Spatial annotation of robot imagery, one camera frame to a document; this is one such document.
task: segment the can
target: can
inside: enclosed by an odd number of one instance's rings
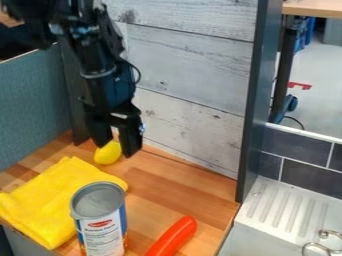
[[[82,255],[122,256],[127,246],[125,192],[111,182],[94,182],[71,198]]]

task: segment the can lid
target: can lid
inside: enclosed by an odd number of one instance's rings
[[[74,219],[101,218],[116,211],[124,200],[124,191],[111,182],[94,182],[80,188],[71,198]]]

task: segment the yellow object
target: yellow object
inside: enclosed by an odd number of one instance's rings
[[[102,148],[97,148],[94,155],[94,161],[97,164],[112,164],[121,156],[120,143],[111,140]]]
[[[75,235],[69,201],[82,186],[109,181],[125,191],[127,183],[76,158],[64,157],[11,193],[0,193],[0,218],[49,250]]]

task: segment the desk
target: desk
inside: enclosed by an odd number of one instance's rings
[[[5,24],[7,27],[15,27],[19,24],[20,22],[17,22],[11,18],[9,18],[6,14],[0,12],[0,23]]]
[[[0,173],[0,189],[10,192],[62,157],[76,156],[128,183],[126,255],[144,255],[156,239],[184,215],[195,217],[198,231],[177,255],[215,255],[239,206],[234,200],[235,180],[151,147],[145,146],[133,157],[109,166],[94,163],[94,150],[93,142],[76,147],[71,133],[63,134]],[[54,255],[81,255],[76,237],[57,248]]]
[[[342,19],[341,0],[287,0],[283,14]]]

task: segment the tile backsplash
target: tile backsplash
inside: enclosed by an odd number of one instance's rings
[[[342,199],[342,143],[268,125],[259,174]]]

